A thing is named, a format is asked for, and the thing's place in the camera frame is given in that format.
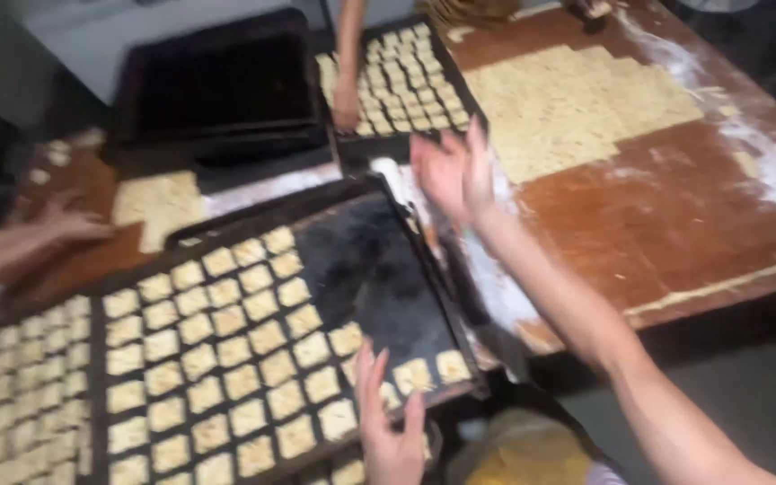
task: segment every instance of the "person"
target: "person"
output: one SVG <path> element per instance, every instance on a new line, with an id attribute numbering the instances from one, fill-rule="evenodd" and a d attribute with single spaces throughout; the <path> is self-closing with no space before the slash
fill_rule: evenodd
<path id="1" fill-rule="evenodd" d="M 631 327 L 603 296 L 547 252 L 517 216 L 493 198 L 483 129 L 472 119 L 465 142 L 449 132 L 441 145 L 410 140 L 418 183 L 452 221 L 478 234 L 516 279 L 566 347 L 615 390 L 641 450 L 663 482 L 673 484 L 776 484 L 751 463 L 683 392 L 658 369 Z M 419 393 L 406 406 L 404 431 L 394 434 L 379 399 L 387 350 L 372 356 L 365 342 L 357 357 L 356 397 L 370 482 L 419 483 L 424 405 Z"/>
<path id="2" fill-rule="evenodd" d="M 611 7 L 605 0 L 566 0 L 567 6 L 575 6 L 582 15 L 593 19 L 606 15 Z M 350 133 L 358 126 L 361 100 L 358 95 L 358 61 L 361 58 L 361 30 L 367 0 L 343 0 L 337 29 L 337 84 L 334 107 L 331 114 L 335 128 L 340 133 Z"/>
<path id="3" fill-rule="evenodd" d="M 16 283 L 49 262 L 68 245 L 112 237 L 115 229 L 93 212 L 69 210 L 78 193 L 53 195 L 37 219 L 26 221 L 25 199 L 18 198 L 4 227 L 0 229 L 0 286 Z"/>

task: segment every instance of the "dark baking tray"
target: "dark baking tray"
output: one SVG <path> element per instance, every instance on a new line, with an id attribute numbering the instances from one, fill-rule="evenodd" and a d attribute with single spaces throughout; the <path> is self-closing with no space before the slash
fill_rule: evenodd
<path id="1" fill-rule="evenodd" d="M 477 114 L 480 118 L 482 127 L 486 131 L 489 129 L 489 123 L 486 119 L 484 112 L 481 110 L 478 101 L 469 91 L 469 86 L 466 84 L 466 80 L 463 78 L 462 73 L 459 72 L 457 64 L 454 62 L 454 58 L 447 51 L 445 44 L 442 43 L 441 38 L 437 34 L 437 29 L 433 23 L 424 14 L 415 14 L 413 16 L 405 17 L 403 19 L 383 23 L 381 25 L 370 27 L 361 34 L 360 53 L 366 52 L 366 45 L 370 40 L 382 37 L 389 32 L 395 32 L 407 27 L 414 27 L 418 23 L 425 23 L 430 27 L 430 44 L 433 47 L 433 55 L 437 61 L 442 65 L 442 73 L 445 76 L 445 80 L 450 83 L 457 91 L 457 96 L 463 103 L 463 107 L 466 112 L 469 113 L 469 117 Z M 316 51 L 318 53 L 331 53 L 335 49 L 335 42 L 328 33 L 322 33 L 316 42 Z M 366 61 L 361 59 L 360 65 L 366 65 Z M 387 112 L 383 115 L 386 119 L 390 119 Z M 429 134 L 431 137 L 438 138 L 439 130 L 431 129 L 424 133 Z M 358 137 L 352 136 L 338 136 L 337 138 L 337 150 L 340 154 L 340 158 L 352 158 L 352 159 L 373 159 L 378 156 L 389 156 L 394 160 L 407 161 L 409 160 L 409 134 L 395 134 L 388 137 L 380 137 L 375 135 L 373 137 Z"/>
<path id="2" fill-rule="evenodd" d="M 29 306 L 24 311 L 20 311 L 19 313 L 16 313 L 16 314 L 7 315 L 2 321 L 0 321 L 0 330 L 3 329 L 6 326 L 20 325 L 21 322 L 25 318 L 32 317 L 32 316 L 35 316 L 35 315 L 41 315 L 41 314 L 45 313 L 47 310 L 50 310 L 50 309 L 54 308 L 55 306 L 61 305 L 63 303 L 66 303 L 67 301 L 69 301 L 71 298 L 73 298 L 75 296 L 83 295 L 83 296 L 87 296 L 88 297 L 88 295 L 91 294 L 91 293 L 92 293 L 92 286 L 89 285 L 88 287 L 83 287 L 83 288 L 74 290 L 73 292 L 68 293 L 65 297 L 59 297 L 59 298 L 56 298 L 55 300 L 49 300 L 48 302 L 44 302 L 42 304 L 34 304 L 32 306 Z M 90 345 L 90 349 L 91 349 L 91 347 L 92 347 L 92 338 L 94 338 L 96 335 L 97 335 L 96 329 L 91 328 L 90 336 L 87 339 L 78 341 L 78 343 L 80 343 L 80 344 L 89 344 Z M 22 333 L 21 333 L 20 334 L 20 340 L 18 341 L 17 344 L 15 344 L 15 348 L 19 348 L 21 343 L 27 342 L 28 340 L 43 340 L 43 338 L 44 338 L 44 336 L 40 336 L 40 337 L 36 337 L 36 338 L 31 338 L 30 339 L 30 338 L 27 338 L 26 336 L 22 335 Z M 69 344 L 65 348 L 63 348 L 63 349 L 61 349 L 61 350 L 59 350 L 58 352 L 55 353 L 55 355 L 61 356 L 64 359 L 66 359 L 65 360 L 66 365 L 67 365 L 67 350 L 73 344 L 74 344 L 74 341 L 71 339 L 71 340 L 69 340 Z M 18 376 L 17 371 L 19 370 L 19 361 L 20 361 L 20 359 L 16 358 L 16 361 L 17 361 L 17 366 L 15 367 L 15 369 L 11 369 L 10 371 L 8 371 L 6 373 L 8 375 L 12 375 L 13 379 L 14 379 L 11 382 L 11 386 L 12 386 L 12 388 L 11 388 L 11 397 L 8 400 L 0 401 L 0 405 L 2 403 L 4 403 L 4 402 L 11 402 L 11 403 L 15 403 L 16 402 L 16 394 L 17 394 L 17 391 L 16 391 L 16 379 L 17 379 L 17 376 Z M 86 401 L 88 401 L 88 396 L 92 395 L 92 379 L 90 378 L 91 366 L 92 366 L 92 354 L 90 352 L 89 365 L 86 366 L 86 367 L 82 367 L 81 368 L 86 373 L 86 380 L 87 380 L 87 382 L 86 382 L 87 390 L 86 391 L 78 392 L 77 394 L 75 394 L 75 395 L 73 395 L 71 397 L 67 397 L 67 398 L 64 398 L 64 396 L 63 396 L 63 399 L 62 399 L 61 403 L 58 406 L 56 406 L 56 407 L 39 406 L 39 411 L 37 411 L 35 414 L 33 414 L 32 418 L 36 419 L 40 414 L 45 413 L 45 412 L 49 413 L 52 409 L 55 409 L 56 411 L 61 412 L 64 409 L 64 403 L 66 403 L 68 401 L 71 401 L 71 400 L 75 400 L 75 399 L 83 400 L 84 406 L 90 406 L 91 404 L 87 403 Z M 66 368 L 65 375 L 63 375 L 61 377 L 58 377 L 58 378 L 56 378 L 54 380 L 44 380 L 43 383 L 39 383 L 39 385 L 35 389 L 32 389 L 32 390 L 41 389 L 45 385 L 49 384 L 50 382 L 54 382 L 54 381 L 57 381 L 59 383 L 59 386 L 64 387 L 65 384 L 66 384 L 65 383 L 65 378 L 66 378 L 68 372 L 69 372 L 69 369 Z M 27 417 L 23 417 L 23 418 L 20 418 L 20 419 L 14 419 L 14 421 L 11 424 L 9 424 L 4 431 L 1 431 L 0 434 L 10 433 L 10 430 L 15 429 L 17 425 L 22 424 L 26 420 L 27 420 Z M 80 450 L 80 434 L 81 434 L 82 431 L 84 431 L 86 429 L 84 425 L 85 425 L 85 421 L 82 424 L 77 425 L 77 426 L 67 426 L 67 425 L 62 424 L 61 430 L 59 430 L 60 432 L 61 431 L 75 431 L 77 433 L 77 435 L 76 435 L 77 441 L 76 441 L 76 443 L 74 445 L 75 448 L 76 448 L 74 456 L 72 458 L 63 460 L 61 463 L 71 462 L 71 463 L 74 464 L 74 482 L 78 483 L 78 484 L 93 483 L 92 474 L 90 474 L 88 476 L 81 476 L 79 474 L 79 463 L 80 463 L 80 455 L 81 455 L 81 450 Z M 54 438 L 49 438 L 49 440 L 44 442 L 43 444 L 42 443 L 33 443 L 31 446 L 29 446 L 29 449 L 33 450 L 33 449 L 36 449 L 40 445 L 52 444 L 52 443 L 54 443 L 53 440 L 54 440 Z M 12 454 L 13 454 L 13 450 L 10 450 L 10 449 L 6 450 L 6 456 L 10 456 Z"/>
<path id="3" fill-rule="evenodd" d="M 116 143 L 129 144 L 245 132 L 258 135 L 266 130 L 318 123 L 308 37 L 304 14 L 286 8 L 131 49 L 115 96 L 117 119 L 112 138 Z M 278 71 L 280 65 L 273 63 L 272 54 L 279 53 L 286 54 L 284 66 L 289 72 Z M 247 59 L 253 62 L 244 65 Z M 272 63 L 279 78 L 254 77 L 245 72 Z M 270 80 L 270 85 L 248 86 L 247 82 L 255 80 Z M 259 99 L 254 100 L 254 89 L 275 90 L 279 85 L 286 86 L 290 93 L 285 97 L 289 102 L 285 110 L 284 105 L 263 106 Z M 233 97 L 225 104 L 216 98 L 229 93 L 245 96 L 251 111 L 223 112 L 238 105 Z M 266 103 L 273 99 L 261 98 Z M 181 112 L 182 104 L 188 108 L 186 112 Z M 212 112 L 202 113 L 205 109 Z M 155 119 L 158 113 L 167 115 Z M 242 120 L 242 115 L 253 119 Z"/>
<path id="4" fill-rule="evenodd" d="M 138 281 L 148 276 L 169 271 L 187 260 L 200 259 L 201 256 L 216 248 L 230 247 L 247 238 L 262 235 L 277 226 L 288 225 L 295 233 L 296 248 L 304 263 L 304 270 L 300 276 L 308 283 L 313 297 L 311 302 L 322 317 L 321 331 L 327 333 L 350 320 L 355 320 L 359 322 L 364 333 L 374 338 L 378 348 L 387 345 L 392 349 L 389 369 L 393 369 L 410 358 L 425 357 L 428 360 L 429 372 L 434 376 L 436 382 L 439 381 L 435 362 L 436 353 L 457 348 L 466 359 L 467 366 L 472 373 L 472 379 L 450 386 L 438 386 L 434 392 L 426 394 L 426 403 L 428 406 L 434 406 L 468 392 L 477 391 L 480 394 L 486 394 L 488 389 L 485 380 L 472 358 L 471 348 L 459 322 L 459 314 L 454 309 L 453 303 L 447 298 L 445 289 L 432 274 L 432 268 L 426 263 L 427 259 L 423 253 L 423 248 L 416 239 L 415 233 L 406 225 L 401 208 L 389 194 L 387 184 L 381 177 L 368 176 L 358 181 L 334 182 L 317 189 L 275 200 L 258 206 L 258 209 L 263 209 L 258 216 L 246 218 L 230 230 L 224 231 L 197 246 L 167 252 L 144 267 L 110 276 L 98 286 L 97 295 L 109 294 L 124 287 L 135 287 Z M 220 279 L 206 276 L 205 285 Z M 105 328 L 107 318 L 102 313 L 100 298 L 94 299 L 93 304 L 96 306 L 93 309 L 93 315 L 100 320 L 95 325 L 98 328 Z M 286 313 L 287 310 L 283 309 L 272 317 L 282 321 L 280 317 Z M 438 324 L 423 324 L 429 320 L 438 320 Z M 250 323 L 240 333 L 245 333 L 255 325 L 258 324 Z M 215 339 L 215 336 L 209 336 L 203 342 L 213 342 Z M 102 355 L 102 352 L 105 351 L 103 339 L 95 339 L 94 345 L 97 347 L 92 349 L 93 355 Z M 191 348 L 191 346 L 181 342 L 179 342 L 179 346 L 180 352 Z M 291 347 L 291 342 L 283 346 L 286 349 L 289 347 Z M 178 358 L 178 355 L 167 357 L 167 359 L 156 363 L 175 358 Z M 346 359 L 348 357 L 332 356 L 328 363 L 339 370 L 339 363 Z M 126 380 L 141 379 L 141 373 L 144 372 L 144 370 L 139 370 L 124 376 L 113 377 L 105 375 L 104 359 L 93 360 L 92 366 L 95 368 L 93 376 L 106 381 L 104 388 Z M 209 375 L 220 376 L 221 370 L 221 368 L 216 367 Z M 303 380 L 307 374 L 309 371 L 299 372 L 299 380 Z M 335 396 L 326 402 L 335 401 L 338 398 L 354 401 L 351 385 L 345 376 L 342 376 L 342 373 L 339 375 L 340 396 Z M 390 373 L 386 376 L 386 380 L 394 383 Z M 200 420 L 216 413 L 225 412 L 232 405 L 253 399 L 253 397 L 264 399 L 266 390 L 267 387 L 263 387 L 260 391 L 251 393 L 235 403 L 224 401 L 201 413 Z M 159 397 L 146 396 L 146 399 L 149 403 L 162 401 L 171 393 L 184 396 L 186 399 L 183 387 Z M 95 394 L 92 406 L 93 416 L 95 416 L 94 436 L 98 443 L 107 442 L 107 429 L 110 423 L 121 422 L 145 412 L 143 409 L 137 408 L 109 416 L 105 412 L 105 392 Z M 316 417 L 316 409 L 317 406 L 307 405 L 305 412 Z M 289 419 L 282 419 L 279 423 L 286 423 Z M 402 409 L 392 412 L 391 419 L 392 421 L 402 419 Z M 195 422 L 194 417 L 188 412 L 185 426 Z M 152 442 L 157 443 L 168 436 L 182 432 L 183 429 L 186 428 L 179 425 L 163 433 L 152 433 Z M 314 420 L 314 431 L 317 441 L 322 442 L 318 419 Z M 262 434 L 265 434 L 265 428 L 263 428 L 262 433 L 253 432 L 240 438 L 232 438 L 232 432 L 229 430 L 232 439 L 219 450 L 231 452 L 234 457 L 237 445 Z M 279 457 L 277 440 L 273 434 L 271 436 L 275 455 Z M 333 456 L 337 451 L 357 440 L 358 433 L 356 431 L 338 442 L 322 442 L 311 452 L 297 458 L 285 461 L 278 458 L 278 466 L 256 477 L 239 479 L 239 482 L 275 482 L 294 474 L 296 470 L 309 464 Z M 148 456 L 148 447 L 149 445 L 144 445 L 124 452 L 116 459 L 125 458 L 132 454 Z M 219 450 L 212 451 L 212 454 L 219 452 Z M 192 458 L 191 462 L 185 465 L 185 468 L 192 468 L 198 461 L 199 459 Z M 182 469 L 182 467 L 176 468 L 163 476 L 157 476 L 152 469 L 150 481 L 174 475 Z M 96 450 L 95 470 L 95 479 L 100 483 L 107 482 L 109 468 L 105 449 Z"/>

